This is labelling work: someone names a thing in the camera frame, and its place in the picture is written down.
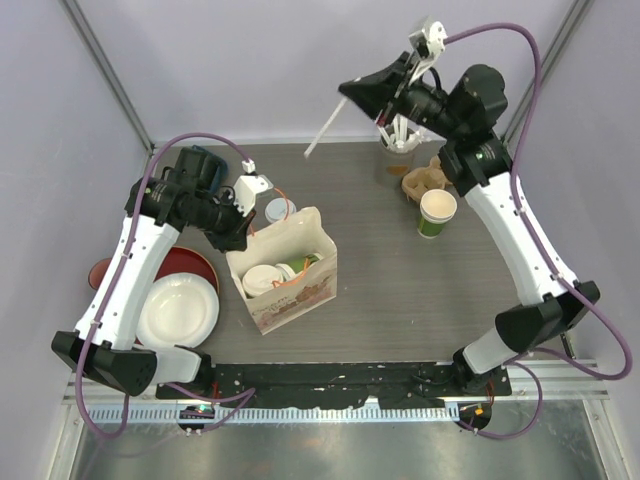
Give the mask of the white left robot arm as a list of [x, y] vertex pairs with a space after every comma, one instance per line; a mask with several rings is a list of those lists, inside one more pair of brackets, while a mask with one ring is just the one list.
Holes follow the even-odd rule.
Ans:
[[177, 342], [169, 347], [136, 344], [136, 330], [156, 275], [187, 226], [205, 233], [221, 251], [243, 251], [256, 198], [269, 188], [251, 159], [231, 191], [210, 190], [204, 153], [183, 148], [161, 177], [146, 174], [130, 191], [117, 249], [89, 307], [71, 331], [58, 331], [52, 351], [77, 375], [129, 396], [147, 387], [178, 383], [190, 398], [213, 385], [211, 358]]

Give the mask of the bear print paper bag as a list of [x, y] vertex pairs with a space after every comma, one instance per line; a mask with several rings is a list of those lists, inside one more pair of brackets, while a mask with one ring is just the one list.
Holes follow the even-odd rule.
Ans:
[[[275, 282], [261, 296], [249, 297], [244, 274], [256, 265], [285, 263], [294, 257], [319, 253], [323, 258], [291, 281]], [[266, 335], [332, 300], [337, 295], [337, 246], [322, 225], [318, 208], [305, 207], [285, 220], [247, 237], [244, 251], [226, 255], [231, 278], [261, 334]]]

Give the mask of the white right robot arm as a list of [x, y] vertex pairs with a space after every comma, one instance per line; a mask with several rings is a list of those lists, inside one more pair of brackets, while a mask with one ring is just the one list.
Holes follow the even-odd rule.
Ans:
[[411, 82], [409, 60], [402, 53], [386, 68], [343, 82], [338, 90], [380, 126], [399, 114], [445, 139], [438, 153], [444, 175], [486, 226], [511, 273], [518, 305], [497, 314], [486, 334], [453, 355], [453, 386], [472, 395], [506, 361], [567, 332], [584, 317], [586, 309], [573, 290], [592, 302], [600, 291], [592, 281], [579, 281], [562, 261], [553, 273], [538, 249], [550, 245], [539, 222], [531, 217], [529, 231], [522, 220], [528, 203], [511, 191], [519, 183], [513, 160], [494, 132], [508, 106], [502, 75], [476, 64], [445, 92], [438, 85]]

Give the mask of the white plastic lid stack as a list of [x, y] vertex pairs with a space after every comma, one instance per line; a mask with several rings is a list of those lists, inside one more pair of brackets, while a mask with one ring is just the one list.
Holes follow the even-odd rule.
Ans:
[[291, 200], [287, 200], [284, 198], [276, 198], [271, 200], [266, 205], [264, 210], [265, 218], [271, 224], [281, 220], [285, 220], [296, 212], [296, 205]]

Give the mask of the brown pulp cup carrier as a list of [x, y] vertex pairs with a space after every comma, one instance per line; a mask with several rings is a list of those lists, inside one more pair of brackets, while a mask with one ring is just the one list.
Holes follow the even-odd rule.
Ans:
[[401, 189], [407, 199], [417, 204], [427, 191], [450, 186], [452, 183], [444, 174], [438, 156], [433, 156], [426, 167], [418, 167], [407, 173], [401, 181]]

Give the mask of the white plastic cup lid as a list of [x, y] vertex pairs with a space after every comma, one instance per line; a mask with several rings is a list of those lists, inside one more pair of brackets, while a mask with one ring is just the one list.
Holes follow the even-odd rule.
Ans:
[[242, 278], [245, 293], [252, 298], [263, 295], [274, 288], [275, 282], [282, 282], [282, 272], [272, 265], [256, 265]]

